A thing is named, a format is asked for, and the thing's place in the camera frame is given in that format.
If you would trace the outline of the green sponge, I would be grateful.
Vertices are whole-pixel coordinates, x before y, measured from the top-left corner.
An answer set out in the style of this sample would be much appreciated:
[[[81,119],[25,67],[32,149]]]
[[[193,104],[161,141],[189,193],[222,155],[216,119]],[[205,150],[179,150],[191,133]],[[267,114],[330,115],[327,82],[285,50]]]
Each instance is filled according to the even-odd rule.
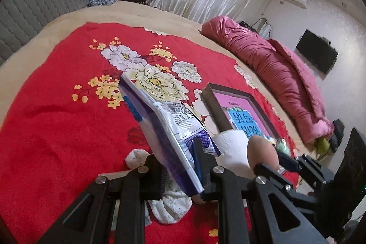
[[[277,139],[275,147],[279,152],[286,154],[289,157],[292,156],[291,150],[287,145],[287,141],[285,139]]]

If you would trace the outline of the dark shallow box tray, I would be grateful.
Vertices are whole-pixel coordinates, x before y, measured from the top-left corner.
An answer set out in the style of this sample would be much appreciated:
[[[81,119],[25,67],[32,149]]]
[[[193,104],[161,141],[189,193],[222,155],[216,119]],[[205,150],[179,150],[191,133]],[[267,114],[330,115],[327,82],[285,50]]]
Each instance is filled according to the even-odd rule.
[[[207,84],[201,99],[220,132],[244,131],[246,137],[258,135],[277,141],[280,135],[253,95],[218,84]]]

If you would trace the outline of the red floral blanket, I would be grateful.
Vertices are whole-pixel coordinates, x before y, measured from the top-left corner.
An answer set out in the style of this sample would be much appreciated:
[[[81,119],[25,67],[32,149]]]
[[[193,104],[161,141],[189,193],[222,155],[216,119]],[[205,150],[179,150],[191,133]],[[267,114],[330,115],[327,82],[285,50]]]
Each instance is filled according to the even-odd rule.
[[[165,100],[191,107],[213,129],[199,92],[209,83],[252,94],[283,138],[272,105],[233,58],[173,35],[88,23],[58,43],[26,80],[1,128],[1,219],[35,243],[100,173],[126,169],[147,141],[117,89],[123,71]]]

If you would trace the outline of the white speckled sock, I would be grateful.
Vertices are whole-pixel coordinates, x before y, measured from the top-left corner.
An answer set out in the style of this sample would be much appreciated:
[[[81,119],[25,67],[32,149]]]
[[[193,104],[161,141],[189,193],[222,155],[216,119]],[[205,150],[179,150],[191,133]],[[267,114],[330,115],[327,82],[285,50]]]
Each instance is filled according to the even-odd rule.
[[[149,153],[143,149],[133,149],[125,158],[127,166],[134,170],[145,164]],[[155,219],[161,224],[175,224],[179,222],[192,207],[192,200],[188,197],[167,174],[165,190],[162,199],[148,201]]]

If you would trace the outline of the wall television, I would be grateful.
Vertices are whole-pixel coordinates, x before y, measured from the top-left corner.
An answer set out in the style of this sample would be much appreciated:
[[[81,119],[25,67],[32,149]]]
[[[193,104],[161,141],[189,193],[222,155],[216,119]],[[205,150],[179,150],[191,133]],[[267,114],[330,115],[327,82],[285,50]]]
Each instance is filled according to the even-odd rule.
[[[324,75],[333,68],[337,61],[338,52],[331,46],[331,42],[308,29],[301,36],[296,50]]]

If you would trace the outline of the pink quilted comforter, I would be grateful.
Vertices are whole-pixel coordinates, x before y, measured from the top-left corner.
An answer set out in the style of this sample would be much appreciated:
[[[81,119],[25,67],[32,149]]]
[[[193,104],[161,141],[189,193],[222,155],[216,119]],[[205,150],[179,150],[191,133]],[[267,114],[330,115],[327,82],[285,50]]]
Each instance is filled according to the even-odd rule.
[[[294,122],[306,145],[330,139],[333,123],[316,79],[293,51],[276,40],[261,37],[227,16],[202,25],[202,35],[218,43],[248,65]]]

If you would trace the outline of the white paper towel roll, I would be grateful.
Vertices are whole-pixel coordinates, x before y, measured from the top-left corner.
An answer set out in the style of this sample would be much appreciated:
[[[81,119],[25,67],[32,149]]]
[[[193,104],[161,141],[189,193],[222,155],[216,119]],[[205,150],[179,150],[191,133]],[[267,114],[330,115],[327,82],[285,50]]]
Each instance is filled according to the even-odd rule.
[[[221,132],[213,138],[221,152],[216,158],[217,164],[238,177],[253,179],[255,174],[249,166],[247,156],[248,140],[244,131],[237,129]]]

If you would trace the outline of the green pillow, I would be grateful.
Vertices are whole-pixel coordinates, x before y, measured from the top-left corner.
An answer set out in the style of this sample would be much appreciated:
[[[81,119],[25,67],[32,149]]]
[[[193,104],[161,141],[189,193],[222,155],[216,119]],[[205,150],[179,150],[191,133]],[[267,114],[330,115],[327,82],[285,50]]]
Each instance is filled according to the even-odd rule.
[[[330,153],[330,143],[325,137],[317,138],[314,146],[318,156],[328,155]]]

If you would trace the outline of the blue patterned cloth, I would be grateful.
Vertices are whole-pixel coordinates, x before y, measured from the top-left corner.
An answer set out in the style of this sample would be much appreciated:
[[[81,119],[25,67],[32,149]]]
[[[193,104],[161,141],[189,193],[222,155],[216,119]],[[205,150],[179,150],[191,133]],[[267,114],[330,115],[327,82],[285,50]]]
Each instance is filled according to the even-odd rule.
[[[87,7],[108,6],[114,4],[115,2],[116,0],[89,0]]]

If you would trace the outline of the white blue wipes packet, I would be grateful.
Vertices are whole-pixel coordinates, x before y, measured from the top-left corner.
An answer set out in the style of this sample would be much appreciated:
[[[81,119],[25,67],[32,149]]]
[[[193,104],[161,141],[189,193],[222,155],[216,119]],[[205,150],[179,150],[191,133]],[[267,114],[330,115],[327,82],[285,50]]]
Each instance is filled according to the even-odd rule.
[[[194,139],[201,140],[206,154],[221,154],[202,122],[187,105],[158,101],[125,74],[121,75],[119,89],[158,161],[187,196],[200,195],[204,188],[195,173]]]

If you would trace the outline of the beige makeup sponge egg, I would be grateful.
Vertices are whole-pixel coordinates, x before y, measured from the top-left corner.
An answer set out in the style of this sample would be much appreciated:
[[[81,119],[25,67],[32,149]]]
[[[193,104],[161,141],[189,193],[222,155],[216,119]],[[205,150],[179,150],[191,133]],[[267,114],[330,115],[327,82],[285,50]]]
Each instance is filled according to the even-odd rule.
[[[253,135],[249,138],[247,157],[250,168],[257,164],[267,164],[274,171],[278,170],[279,157],[275,147],[261,136]]]

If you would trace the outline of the pink book in tray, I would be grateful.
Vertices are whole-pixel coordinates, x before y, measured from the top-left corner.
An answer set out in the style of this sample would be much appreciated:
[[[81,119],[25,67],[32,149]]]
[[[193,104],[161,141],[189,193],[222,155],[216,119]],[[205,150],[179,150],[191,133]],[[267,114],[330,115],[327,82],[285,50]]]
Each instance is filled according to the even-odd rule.
[[[218,104],[211,114],[220,132],[239,129],[244,131],[247,138],[253,135],[269,138],[279,136],[269,117],[252,95],[217,91],[213,94]]]

